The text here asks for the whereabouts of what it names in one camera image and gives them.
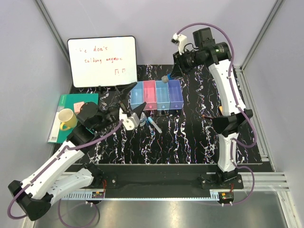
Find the light blue bin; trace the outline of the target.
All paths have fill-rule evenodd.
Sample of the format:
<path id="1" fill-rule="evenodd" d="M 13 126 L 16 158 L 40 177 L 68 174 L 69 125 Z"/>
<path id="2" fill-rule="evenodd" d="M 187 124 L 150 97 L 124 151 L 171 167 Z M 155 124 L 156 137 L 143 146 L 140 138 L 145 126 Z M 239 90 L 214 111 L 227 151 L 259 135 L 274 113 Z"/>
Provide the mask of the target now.
<path id="1" fill-rule="evenodd" d="M 137 85 L 131 90 L 130 105 L 134 110 L 144 102 L 143 100 L 143 82 L 137 82 Z"/>

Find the grey blue glue stick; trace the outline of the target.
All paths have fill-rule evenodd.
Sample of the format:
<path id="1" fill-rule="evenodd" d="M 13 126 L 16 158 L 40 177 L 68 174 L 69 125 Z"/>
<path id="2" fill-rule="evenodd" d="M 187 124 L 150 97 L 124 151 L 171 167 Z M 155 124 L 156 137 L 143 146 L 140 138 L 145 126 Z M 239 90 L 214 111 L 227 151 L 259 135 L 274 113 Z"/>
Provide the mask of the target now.
<path id="1" fill-rule="evenodd" d="M 173 77 L 171 76 L 171 74 L 167 74 L 167 75 L 163 76 L 161 79 L 162 79 L 163 83 L 168 83 L 170 80 L 173 79 Z"/>

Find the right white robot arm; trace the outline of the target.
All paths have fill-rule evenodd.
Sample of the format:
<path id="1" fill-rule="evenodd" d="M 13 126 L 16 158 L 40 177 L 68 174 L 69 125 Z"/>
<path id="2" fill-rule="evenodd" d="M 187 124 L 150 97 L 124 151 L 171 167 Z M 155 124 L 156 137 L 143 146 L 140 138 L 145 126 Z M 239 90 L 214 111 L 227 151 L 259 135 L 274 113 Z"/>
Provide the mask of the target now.
<path id="1" fill-rule="evenodd" d="M 173 54 L 174 67 L 171 77 L 185 76 L 198 66 L 206 67 L 216 83 L 222 106 L 221 116 L 212 119 L 213 129 L 219 136 L 218 169 L 212 179 L 220 188 L 227 188 L 237 179 L 236 147 L 246 144 L 238 141 L 239 129 L 245 123 L 252 126 L 253 111 L 246 108 L 233 76 L 234 49 L 231 41 L 217 43 L 211 24 L 192 33 L 194 48 L 189 51 L 187 37 L 180 31 L 171 42 L 178 46 Z"/>

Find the teal blue bin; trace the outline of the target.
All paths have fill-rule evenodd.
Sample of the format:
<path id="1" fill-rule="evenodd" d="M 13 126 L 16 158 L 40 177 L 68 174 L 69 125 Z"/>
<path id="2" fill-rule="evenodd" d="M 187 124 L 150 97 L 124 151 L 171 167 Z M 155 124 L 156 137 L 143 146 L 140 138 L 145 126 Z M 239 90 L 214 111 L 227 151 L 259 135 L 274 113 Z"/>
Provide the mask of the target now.
<path id="1" fill-rule="evenodd" d="M 156 81 L 156 100 L 157 110 L 169 110 L 170 108 L 170 96 L 168 83 L 162 81 Z"/>

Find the purple bin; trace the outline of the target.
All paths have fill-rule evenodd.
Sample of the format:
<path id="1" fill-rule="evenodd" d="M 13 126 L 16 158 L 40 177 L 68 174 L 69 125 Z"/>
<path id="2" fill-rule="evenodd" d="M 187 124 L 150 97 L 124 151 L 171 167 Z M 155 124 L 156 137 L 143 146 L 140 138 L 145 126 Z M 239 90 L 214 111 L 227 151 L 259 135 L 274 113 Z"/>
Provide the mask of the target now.
<path id="1" fill-rule="evenodd" d="M 179 80 L 170 80 L 168 82 L 170 109 L 181 109 L 183 107 L 183 95 Z"/>

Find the pink bin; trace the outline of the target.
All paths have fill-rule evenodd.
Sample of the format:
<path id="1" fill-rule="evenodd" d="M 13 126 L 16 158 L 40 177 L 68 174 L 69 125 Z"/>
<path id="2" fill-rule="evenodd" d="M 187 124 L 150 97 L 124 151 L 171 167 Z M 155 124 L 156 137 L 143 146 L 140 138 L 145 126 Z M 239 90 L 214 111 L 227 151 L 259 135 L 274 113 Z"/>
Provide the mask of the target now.
<path id="1" fill-rule="evenodd" d="M 143 82 L 143 100 L 146 102 L 144 110 L 156 110 L 156 81 L 149 80 Z"/>

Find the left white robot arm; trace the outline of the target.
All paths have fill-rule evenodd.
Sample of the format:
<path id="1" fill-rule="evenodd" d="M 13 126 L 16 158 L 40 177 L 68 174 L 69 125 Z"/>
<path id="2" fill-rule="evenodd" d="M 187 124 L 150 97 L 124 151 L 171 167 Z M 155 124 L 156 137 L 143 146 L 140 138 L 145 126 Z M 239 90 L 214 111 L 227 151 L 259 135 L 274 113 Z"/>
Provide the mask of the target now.
<path id="1" fill-rule="evenodd" d="M 89 150 L 112 136 L 121 126 L 127 131 L 136 129 L 146 103 L 132 109 L 125 99 L 136 82 L 115 88 L 117 104 L 100 110 L 94 102 L 84 103 L 76 115 L 76 124 L 61 147 L 33 174 L 22 181 L 14 180 L 8 185 L 13 196 L 7 215 L 11 219 L 43 217 L 53 204 L 69 193 L 84 188 L 98 188 L 104 184 L 103 171 L 90 163 L 78 172 L 58 180 L 64 171 Z"/>

